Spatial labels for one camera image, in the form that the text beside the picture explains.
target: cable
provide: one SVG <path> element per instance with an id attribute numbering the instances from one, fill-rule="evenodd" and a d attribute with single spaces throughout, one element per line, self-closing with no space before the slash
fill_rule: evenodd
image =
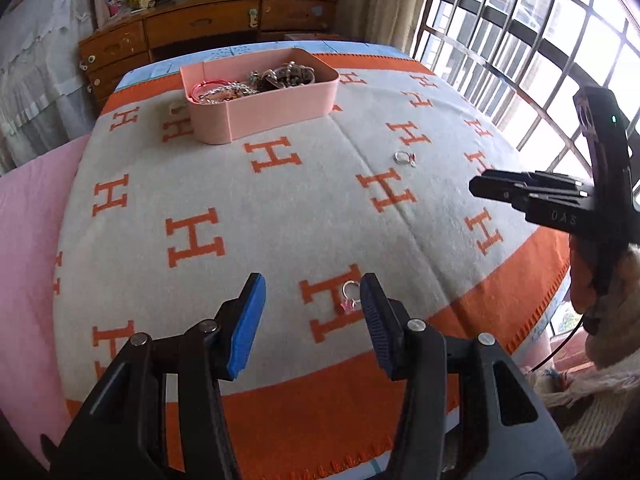
<path id="1" fill-rule="evenodd" d="M 544 360 L 540 361 L 538 365 L 531 370 L 532 372 L 535 372 L 543 364 L 549 361 L 549 359 L 553 358 L 554 355 L 556 355 L 559 351 L 561 351 L 562 347 L 564 347 L 564 345 L 566 345 L 569 342 L 569 339 L 571 339 L 575 335 L 575 333 L 578 332 L 578 329 L 582 326 L 583 317 L 584 316 L 580 317 L 580 321 L 578 322 L 578 324 L 575 326 L 573 330 L 571 330 L 571 333 L 566 337 L 566 339 L 560 343 L 560 346 L 556 348 L 553 352 L 551 352 L 551 354 L 549 354 Z"/>

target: drawer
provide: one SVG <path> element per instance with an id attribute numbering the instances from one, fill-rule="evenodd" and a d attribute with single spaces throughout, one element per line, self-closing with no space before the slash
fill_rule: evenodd
<path id="1" fill-rule="evenodd" d="M 88 72 L 140 52 L 146 52 L 142 22 L 129 23 L 80 45 L 80 57 Z"/>
<path id="2" fill-rule="evenodd" d="M 259 8 L 258 0 L 241 0 L 188 7 L 153 16 L 145 21 L 149 48 L 204 36 L 257 29 Z"/>
<path id="3" fill-rule="evenodd" d="M 335 2 L 263 0 L 262 30 L 327 30 L 334 24 Z"/>
<path id="4" fill-rule="evenodd" d="M 110 96 L 127 72 L 148 64 L 149 55 L 143 52 L 91 72 L 88 77 L 95 99 L 99 101 Z"/>

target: metal screw head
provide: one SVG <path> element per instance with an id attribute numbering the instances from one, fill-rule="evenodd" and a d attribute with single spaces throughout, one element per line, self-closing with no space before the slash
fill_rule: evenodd
<path id="1" fill-rule="evenodd" d="M 142 346 L 144 343 L 148 341 L 148 339 L 149 339 L 149 336 L 147 334 L 145 334 L 144 332 L 138 332 L 132 335 L 129 341 L 133 346 Z"/>
<path id="2" fill-rule="evenodd" d="M 478 336 L 478 341 L 480 342 L 480 344 L 483 344 L 484 346 L 491 346 L 492 344 L 495 343 L 495 337 L 492 334 L 489 334 L 488 332 L 482 332 Z"/>
<path id="3" fill-rule="evenodd" d="M 198 323 L 198 328 L 204 333 L 215 332 L 218 329 L 218 324 L 213 319 L 203 319 Z"/>
<path id="4" fill-rule="evenodd" d="M 427 328 L 427 324 L 421 319 L 410 319 L 406 322 L 406 327 L 411 330 L 411 332 L 422 332 Z"/>

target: orange border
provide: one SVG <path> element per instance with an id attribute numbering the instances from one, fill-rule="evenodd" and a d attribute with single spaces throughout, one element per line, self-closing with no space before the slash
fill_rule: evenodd
<path id="1" fill-rule="evenodd" d="M 492 332 L 510 353 L 540 320 L 569 267 L 564 233 L 538 228 L 487 279 L 431 317 L 442 333 Z M 312 480 L 391 447 L 404 384 L 379 370 L 373 352 L 273 386 L 223 397 L 245 480 Z M 458 404 L 449 381 L 449 409 Z M 75 415 L 81 405 L 67 401 Z M 170 464 L 182 468 L 177 403 L 167 405 Z"/>
<path id="2" fill-rule="evenodd" d="M 435 75 L 423 64 L 413 59 L 403 59 L 389 56 L 364 56 L 363 54 L 314 54 L 333 68 L 398 70 L 400 72 L 414 72 Z M 180 73 L 165 75 L 142 83 L 123 88 L 114 92 L 104 105 L 100 115 L 108 114 L 121 106 L 163 94 L 170 90 L 182 88 Z"/>

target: ring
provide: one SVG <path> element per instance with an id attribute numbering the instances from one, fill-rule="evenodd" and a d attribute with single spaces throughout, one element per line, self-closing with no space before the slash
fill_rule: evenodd
<path id="1" fill-rule="evenodd" d="M 344 296 L 344 299 L 345 300 L 351 300 L 351 301 L 353 301 L 354 304 L 360 303 L 360 300 L 354 300 L 353 298 L 350 298 L 349 296 L 347 296 L 347 291 L 346 291 L 347 285 L 355 285 L 355 286 L 359 287 L 360 284 L 358 282 L 354 282 L 353 280 L 349 280 L 348 282 L 344 282 L 342 284 L 342 295 Z"/>
<path id="2" fill-rule="evenodd" d="M 394 161 L 398 164 L 411 164 L 415 168 L 415 153 L 395 152 Z"/>

